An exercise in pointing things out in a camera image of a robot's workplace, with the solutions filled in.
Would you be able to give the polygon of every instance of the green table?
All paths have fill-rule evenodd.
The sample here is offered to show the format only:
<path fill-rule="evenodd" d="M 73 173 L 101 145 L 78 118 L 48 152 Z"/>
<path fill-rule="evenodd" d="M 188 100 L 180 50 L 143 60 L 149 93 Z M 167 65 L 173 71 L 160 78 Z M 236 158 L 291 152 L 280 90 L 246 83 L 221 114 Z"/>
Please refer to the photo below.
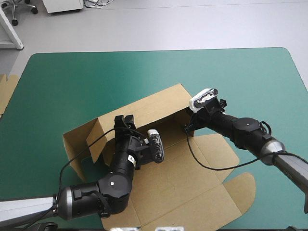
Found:
<path fill-rule="evenodd" d="M 176 83 L 191 95 L 217 88 L 229 114 L 267 121 L 288 151 L 308 159 L 308 94 L 283 48 L 35 54 L 0 121 L 0 197 L 56 192 L 67 161 L 63 133 Z M 254 158 L 234 150 L 241 162 Z M 90 160 L 84 165 L 92 169 Z M 103 168 L 96 169 L 87 171 L 89 179 L 101 176 Z M 256 200 L 226 228 L 308 228 L 304 195 L 281 172 L 254 163 L 229 178 L 245 171 L 256 178 Z M 69 168 L 64 185 L 74 183 L 80 180 Z M 55 220 L 62 227 L 101 226 L 97 215 Z"/>

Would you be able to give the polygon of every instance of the white label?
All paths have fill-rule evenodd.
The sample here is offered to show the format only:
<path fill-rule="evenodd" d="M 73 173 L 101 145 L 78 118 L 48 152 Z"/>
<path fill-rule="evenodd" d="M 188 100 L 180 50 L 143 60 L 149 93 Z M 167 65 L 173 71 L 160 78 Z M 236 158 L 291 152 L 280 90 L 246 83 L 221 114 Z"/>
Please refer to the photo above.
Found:
<path fill-rule="evenodd" d="M 134 157 L 132 157 L 131 155 L 128 155 L 128 160 L 136 167 L 136 161 Z"/>

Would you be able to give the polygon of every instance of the cardboard box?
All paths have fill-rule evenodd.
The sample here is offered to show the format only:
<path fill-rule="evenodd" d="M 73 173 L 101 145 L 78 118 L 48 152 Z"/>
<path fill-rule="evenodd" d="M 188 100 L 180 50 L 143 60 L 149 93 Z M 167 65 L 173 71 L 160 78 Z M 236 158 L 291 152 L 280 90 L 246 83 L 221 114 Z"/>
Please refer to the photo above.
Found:
<path fill-rule="evenodd" d="M 190 94 L 181 84 L 100 116 L 66 134 L 64 145 L 71 159 L 104 132 L 113 128 L 116 115 L 135 116 L 137 130 L 157 129 L 165 150 L 163 163 L 149 163 L 135 171 L 133 190 L 127 209 L 103 220 L 105 228 L 142 227 L 154 231 L 158 226 L 184 226 L 186 230 L 217 230 L 245 213 L 253 203 L 256 185 L 253 176 L 244 173 L 222 183 L 231 173 L 202 168 L 190 154 L 183 126 L 188 124 Z M 89 153 L 71 166 L 85 179 L 81 160 L 93 161 L 103 154 L 108 164 L 114 152 L 114 132 L 90 148 Z M 197 158 L 207 166 L 228 167 L 239 159 L 218 134 L 193 137 L 191 146 Z"/>
<path fill-rule="evenodd" d="M 11 75 L 8 79 L 6 75 L 0 75 L 0 118 L 9 104 L 18 80 L 19 77 L 16 75 Z"/>

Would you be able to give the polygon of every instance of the chair wheel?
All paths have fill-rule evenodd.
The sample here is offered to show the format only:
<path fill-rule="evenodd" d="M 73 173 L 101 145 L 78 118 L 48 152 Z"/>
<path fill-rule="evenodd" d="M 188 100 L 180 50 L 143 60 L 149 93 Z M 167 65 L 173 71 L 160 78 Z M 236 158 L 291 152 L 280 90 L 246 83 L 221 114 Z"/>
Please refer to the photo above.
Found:
<path fill-rule="evenodd" d="M 17 26 L 17 25 L 18 25 L 18 21 L 13 19 L 13 20 L 12 20 L 12 25 L 13 25 L 13 26 Z"/>
<path fill-rule="evenodd" d="M 37 10 L 37 8 L 33 8 L 33 9 L 31 10 L 31 12 L 32 12 L 33 14 L 37 14 L 39 11 Z"/>

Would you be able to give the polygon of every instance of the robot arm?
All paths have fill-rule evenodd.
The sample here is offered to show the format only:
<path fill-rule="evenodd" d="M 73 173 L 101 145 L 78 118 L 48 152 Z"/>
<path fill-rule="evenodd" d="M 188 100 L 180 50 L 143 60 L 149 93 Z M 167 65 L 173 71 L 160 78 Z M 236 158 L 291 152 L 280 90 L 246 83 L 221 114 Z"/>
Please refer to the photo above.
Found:
<path fill-rule="evenodd" d="M 95 213 L 107 218 L 122 212 L 128 205 L 134 171 L 152 161 L 161 163 L 164 149 L 156 130 L 148 130 L 148 138 L 135 131 L 133 115 L 116 116 L 114 128 L 115 153 L 105 177 L 65 187 L 59 199 L 54 195 L 0 201 L 0 230 L 31 223 L 40 216 L 70 220 Z"/>
<path fill-rule="evenodd" d="M 205 89 L 190 100 L 193 114 L 185 131 L 209 128 L 228 137 L 237 148 L 250 151 L 265 165 L 275 165 L 305 193 L 304 212 L 308 213 L 307 161 L 294 155 L 286 155 L 284 144 L 271 135 L 270 127 L 265 122 L 252 118 L 236 118 L 224 113 L 226 101 L 218 101 L 217 95 L 217 89 Z"/>

